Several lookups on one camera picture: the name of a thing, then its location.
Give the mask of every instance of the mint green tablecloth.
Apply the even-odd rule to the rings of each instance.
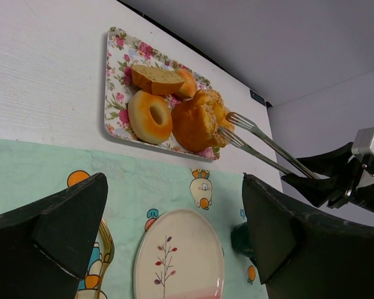
[[[154,209],[150,214],[155,216],[156,209],[160,216],[184,207],[204,215],[218,233],[226,273],[223,298],[266,298],[258,277],[253,284],[248,282],[250,261],[236,255],[230,244],[231,229],[245,221],[242,175],[211,171],[212,205],[204,210],[196,207],[189,191],[194,179],[189,168],[101,151],[0,140],[0,213],[65,189],[69,174],[79,169],[89,174],[102,172],[108,179],[104,218],[116,254],[105,274],[101,298],[133,298],[133,264],[150,220],[147,212]],[[91,262],[99,259],[98,250],[93,251]],[[94,297],[94,290],[86,290],[89,287],[80,283],[79,298]]]

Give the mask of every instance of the white table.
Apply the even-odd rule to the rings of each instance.
[[[247,172],[281,188],[276,170],[232,146],[211,163],[137,148],[108,136],[103,129],[103,82],[105,36],[112,26],[209,78],[231,110],[271,133],[266,108],[250,98],[245,85],[116,0],[7,0],[0,1],[0,139]],[[273,150],[256,137],[240,129],[236,133],[275,159]]]

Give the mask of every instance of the metal fork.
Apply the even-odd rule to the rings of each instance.
[[[103,254],[102,272],[101,272],[100,280],[98,281],[98,287],[97,287],[97,292],[95,296],[96,299],[100,298],[100,292],[101,292],[101,286],[102,286],[102,280],[104,278],[104,274],[107,271],[108,266],[112,262],[113,257],[115,256],[115,244],[113,243],[110,230],[108,229],[108,225],[105,222],[104,218],[101,218],[99,230],[100,230],[101,239],[104,244],[104,254]]]
[[[250,131],[253,135],[258,137],[260,140],[265,142],[268,146],[270,146],[275,152],[277,152],[280,156],[286,159],[289,163],[295,166],[300,172],[306,175],[308,178],[312,179],[319,179],[319,177],[314,174],[309,168],[304,166],[301,162],[296,160],[290,153],[288,153],[284,148],[279,146],[276,142],[271,140],[259,127],[248,118],[236,113],[230,112],[226,115],[226,119],[230,121],[232,124],[239,126],[247,131]]]
[[[242,140],[240,137],[238,137],[236,134],[234,134],[229,129],[221,126],[218,129],[218,133],[224,137],[231,145],[234,145],[235,147],[246,151],[247,153],[253,155],[254,157],[257,157],[259,160],[262,160],[263,162],[267,163],[268,165],[273,166],[277,170],[281,171],[284,174],[292,174],[291,171],[289,171],[287,168],[281,166],[280,164],[277,164],[273,160],[269,159],[268,157],[264,156],[260,152],[256,151],[255,149],[251,148],[244,140]]]

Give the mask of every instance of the branch design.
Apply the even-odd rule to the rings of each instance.
[[[163,298],[166,295],[166,281],[173,276],[176,271],[172,270],[169,272],[169,268],[173,267],[171,264],[173,258],[173,252],[177,251],[177,247],[169,246],[168,243],[172,240],[172,237],[165,236],[165,242],[162,245],[158,245],[157,249],[163,252],[163,257],[158,257],[158,261],[155,263],[156,266],[163,266],[161,275],[155,272],[157,279],[154,280],[156,285],[162,285],[163,287]]]

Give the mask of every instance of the bagel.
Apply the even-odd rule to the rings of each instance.
[[[139,90],[129,101],[128,114],[139,139],[157,145],[170,137],[172,117],[163,97]]]

